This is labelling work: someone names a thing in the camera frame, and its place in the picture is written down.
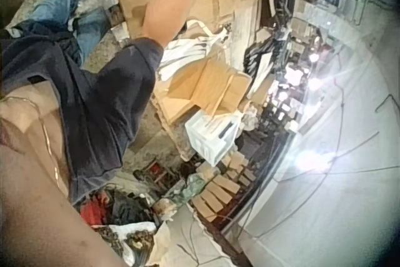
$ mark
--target necklace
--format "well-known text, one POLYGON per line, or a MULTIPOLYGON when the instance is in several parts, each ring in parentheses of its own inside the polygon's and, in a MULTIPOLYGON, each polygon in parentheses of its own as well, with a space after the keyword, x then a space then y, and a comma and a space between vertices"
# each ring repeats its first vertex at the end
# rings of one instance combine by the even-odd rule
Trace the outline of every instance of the necklace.
POLYGON ((34 103, 33 101, 31 101, 30 99, 28 99, 28 98, 18 97, 18 96, 7 96, 7 97, 5 97, 3 99, 0 99, 0 103, 6 102, 6 101, 9 101, 9 100, 19 100, 19 101, 23 101, 25 103, 28 103, 37 112, 37 115, 39 116, 39 122, 41 123, 41 126, 42 126, 44 139, 46 140, 47 152, 49 153, 51 161, 52 161, 52 163, 54 165, 54 176, 56 178, 57 187, 60 188, 58 164, 56 163, 56 160, 54 159, 54 156, 53 156, 53 152, 51 151, 50 138, 49 138, 49 135, 48 135, 48 132, 47 132, 47 129, 46 129, 46 125, 44 125, 44 121, 43 121, 43 119, 41 117, 39 106, 36 103, 34 103))

